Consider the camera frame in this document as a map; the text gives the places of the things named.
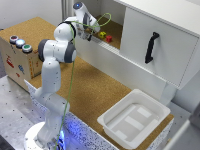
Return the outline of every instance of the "cabinet handle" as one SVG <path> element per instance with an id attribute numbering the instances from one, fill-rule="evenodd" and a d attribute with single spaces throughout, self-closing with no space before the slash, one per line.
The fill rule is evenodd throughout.
<path id="1" fill-rule="evenodd" d="M 153 32 L 153 36 L 151 37 L 150 41 L 149 41 L 149 45 L 148 45 L 148 49 L 147 49 L 147 54 L 145 57 L 145 63 L 148 64 L 153 60 L 153 57 L 151 57 L 151 53 L 153 50 L 153 46 L 154 46 L 154 40 L 157 39 L 160 35 L 156 32 Z"/>

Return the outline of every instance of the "white cabinet door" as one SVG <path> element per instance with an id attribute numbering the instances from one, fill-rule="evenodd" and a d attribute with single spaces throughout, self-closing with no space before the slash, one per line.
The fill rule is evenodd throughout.
<path id="1" fill-rule="evenodd" d="M 145 56 L 154 32 L 160 37 L 154 40 L 153 60 L 146 64 Z M 120 54 L 179 86 L 197 41 L 191 34 L 127 8 Z"/>

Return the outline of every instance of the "green cable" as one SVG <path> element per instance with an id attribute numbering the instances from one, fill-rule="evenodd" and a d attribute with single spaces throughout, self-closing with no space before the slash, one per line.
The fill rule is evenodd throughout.
<path id="1" fill-rule="evenodd" d="M 82 25 L 84 25 L 84 26 L 92 27 L 92 28 L 93 28 L 92 33 L 93 33 L 95 27 L 102 27 L 102 26 L 107 25 L 107 24 L 110 22 L 110 20 L 111 20 L 111 14 L 110 14 L 110 13 L 105 13 L 103 16 L 101 16 L 101 17 L 98 19 L 98 21 L 95 23 L 95 25 L 96 25 L 105 15 L 109 15 L 109 16 L 110 16 L 110 19 L 109 19 L 106 23 L 104 23 L 104 24 L 102 24 L 102 25 L 99 25 L 99 26 L 90 26 L 90 25 L 82 24 L 82 23 L 79 23 L 79 22 L 76 22 L 76 21 L 72 21 L 72 22 L 75 22 L 75 23 L 78 23 L 78 24 L 82 24 Z M 71 28 L 71 32 L 72 32 L 72 34 L 73 34 L 73 44 L 74 44 L 74 46 L 75 46 L 74 31 L 73 31 L 71 25 L 70 25 L 70 28 Z M 62 117 L 62 123 L 61 123 L 61 126 L 60 126 L 60 130 L 59 130 L 59 134 L 58 134 L 58 137 L 57 137 L 57 140 L 56 140 L 56 145 L 55 145 L 55 147 L 54 147 L 54 150 L 56 150 L 56 147 L 57 147 L 57 145 L 58 145 L 58 139 L 59 139 L 59 137 L 60 137 L 60 131 L 62 130 L 62 127 L 63 127 L 63 124 L 64 124 L 65 114 L 66 114 L 67 106 L 68 106 L 68 103 L 69 103 L 69 100 L 70 100 L 71 89 L 72 89 L 72 81 L 73 81 L 73 76 L 74 76 L 74 65 L 75 65 L 75 61 L 73 61 L 73 66 L 72 66 L 71 82 L 70 82 L 70 88 L 69 88 L 69 92 L 68 92 L 67 104 L 65 105 L 64 115 L 63 115 L 63 117 Z"/>

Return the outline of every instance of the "brown work surface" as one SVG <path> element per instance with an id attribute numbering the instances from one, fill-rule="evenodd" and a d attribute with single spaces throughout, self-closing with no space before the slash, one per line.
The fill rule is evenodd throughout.
<path id="1" fill-rule="evenodd" d="M 62 85 L 57 93 L 65 99 L 67 99 L 68 95 L 71 69 L 72 64 L 61 63 Z M 41 75 L 33 78 L 29 82 L 34 87 L 39 88 L 41 86 Z M 79 57 L 76 58 L 70 98 L 70 111 L 116 145 L 120 150 L 123 150 L 123 148 L 105 134 L 103 127 L 97 122 L 97 118 L 129 92 L 131 90 L 126 86 L 94 68 Z M 173 116 L 169 115 L 137 150 L 145 150 L 148 148 L 172 119 Z"/>
<path id="2" fill-rule="evenodd" d="M 108 19 L 103 17 L 100 21 L 99 24 L 104 24 L 105 22 L 107 22 Z M 112 36 L 112 42 L 108 43 L 106 41 L 106 38 L 102 39 L 98 36 L 98 33 L 94 34 L 95 37 L 97 37 L 98 39 L 114 46 L 117 49 L 120 49 L 120 44 L 121 44 L 121 38 L 122 38 L 122 30 L 123 30 L 123 26 L 114 22 L 114 21 L 110 21 L 107 25 L 102 26 L 100 32 L 106 32 L 106 35 L 111 35 Z"/>
<path id="3" fill-rule="evenodd" d="M 55 28 L 49 22 L 36 17 L 0 31 L 0 36 L 10 42 L 10 36 L 17 35 L 20 39 L 24 39 L 26 44 L 30 44 L 34 52 L 37 52 L 40 41 L 43 39 L 54 40 Z"/>

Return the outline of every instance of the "white plastic bin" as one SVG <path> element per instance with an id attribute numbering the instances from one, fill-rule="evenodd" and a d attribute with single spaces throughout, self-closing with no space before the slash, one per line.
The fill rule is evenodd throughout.
<path id="1" fill-rule="evenodd" d="M 126 149 L 136 149 L 169 115 L 170 109 L 133 90 L 98 118 L 106 134 Z"/>

